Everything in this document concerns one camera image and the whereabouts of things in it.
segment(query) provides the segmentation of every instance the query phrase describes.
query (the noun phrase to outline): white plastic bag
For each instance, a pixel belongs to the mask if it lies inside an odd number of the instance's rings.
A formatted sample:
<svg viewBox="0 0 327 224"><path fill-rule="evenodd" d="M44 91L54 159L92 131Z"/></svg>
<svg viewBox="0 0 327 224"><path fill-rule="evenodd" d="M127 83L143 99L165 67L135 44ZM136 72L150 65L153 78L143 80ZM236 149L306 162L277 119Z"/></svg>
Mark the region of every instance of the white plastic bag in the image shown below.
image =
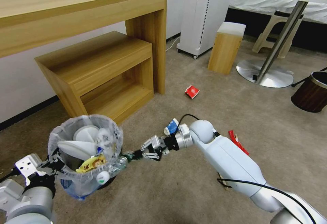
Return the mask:
<svg viewBox="0 0 327 224"><path fill-rule="evenodd" d="M96 169L85 173L77 173L71 170L67 165L58 172L58 178L65 191L77 199L85 199L87 195L96 191L100 185L96 181L96 176L102 172L109 172L110 178L116 176L127 165L125 157L119 157L123 146L123 131L110 118L103 115L80 116L68 119L60 126L54 128L50 133L48 143L48 155L51 159L57 150L59 141L72 140L75 132L87 125L94 125L102 129L101 147L107 162Z"/></svg>

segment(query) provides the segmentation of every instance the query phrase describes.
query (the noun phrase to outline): white tower fan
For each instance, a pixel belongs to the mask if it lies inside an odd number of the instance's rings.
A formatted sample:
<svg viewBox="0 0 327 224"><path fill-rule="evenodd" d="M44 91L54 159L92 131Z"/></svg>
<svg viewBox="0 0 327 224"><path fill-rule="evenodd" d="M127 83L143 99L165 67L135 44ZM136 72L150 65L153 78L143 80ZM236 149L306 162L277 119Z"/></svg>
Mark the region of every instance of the white tower fan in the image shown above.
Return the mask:
<svg viewBox="0 0 327 224"><path fill-rule="evenodd" d="M212 48L216 32L224 22L230 0L184 0L181 40L177 51L196 59Z"/></svg>

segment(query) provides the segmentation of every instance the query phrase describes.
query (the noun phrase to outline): wooden table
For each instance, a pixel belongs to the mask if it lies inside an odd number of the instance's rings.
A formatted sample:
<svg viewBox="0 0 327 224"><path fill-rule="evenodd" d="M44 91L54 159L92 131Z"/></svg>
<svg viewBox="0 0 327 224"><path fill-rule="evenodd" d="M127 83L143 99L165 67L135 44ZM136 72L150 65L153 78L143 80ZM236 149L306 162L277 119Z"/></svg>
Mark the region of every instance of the wooden table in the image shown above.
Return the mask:
<svg viewBox="0 0 327 224"><path fill-rule="evenodd" d="M167 0L0 0L0 57L117 22L152 43L154 90L165 92Z"/></svg>

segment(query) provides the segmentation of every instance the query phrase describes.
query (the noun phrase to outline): white chair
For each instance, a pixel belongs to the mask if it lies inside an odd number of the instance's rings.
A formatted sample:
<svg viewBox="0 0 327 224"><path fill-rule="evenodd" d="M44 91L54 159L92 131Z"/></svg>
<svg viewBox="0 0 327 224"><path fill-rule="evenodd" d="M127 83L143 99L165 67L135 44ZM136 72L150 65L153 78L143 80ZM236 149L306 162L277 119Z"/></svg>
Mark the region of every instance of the white chair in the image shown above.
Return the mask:
<svg viewBox="0 0 327 224"><path fill-rule="evenodd" d="M277 39L278 35L271 34L270 33L271 30L279 22L286 22L289 15L290 14L288 14L288 13L282 13L282 12L276 11L274 13L274 15L271 16L265 30L259 35L258 39L256 40L256 42L255 42L255 44L254 44L254 46L252 48L252 51L255 52L255 53L259 53L260 49L263 48L263 47L272 48L273 45L274 45L274 42L267 41L267 38L269 37L269 38ZM301 15L301 17L297 21L295 27L291 31L290 35L286 39L286 42L284 43L282 49L279 52L278 58L285 58L286 57L286 54L288 53L288 51L290 50L290 47L292 45L292 41L293 41L293 38L295 36L295 33L296 33L297 29L299 28L299 26L300 26L300 24L302 22L302 18L303 18L303 15Z"/></svg>

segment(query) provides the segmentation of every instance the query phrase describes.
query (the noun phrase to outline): brown wastebasket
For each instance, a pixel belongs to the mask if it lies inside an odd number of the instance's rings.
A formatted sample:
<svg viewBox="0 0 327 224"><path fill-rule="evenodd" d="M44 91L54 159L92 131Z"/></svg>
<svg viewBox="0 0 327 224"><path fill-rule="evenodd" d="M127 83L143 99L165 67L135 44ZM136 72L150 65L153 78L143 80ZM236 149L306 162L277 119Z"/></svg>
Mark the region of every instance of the brown wastebasket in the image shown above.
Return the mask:
<svg viewBox="0 0 327 224"><path fill-rule="evenodd" d="M308 80L291 97L302 110L317 113L327 105L327 72L312 72Z"/></svg>

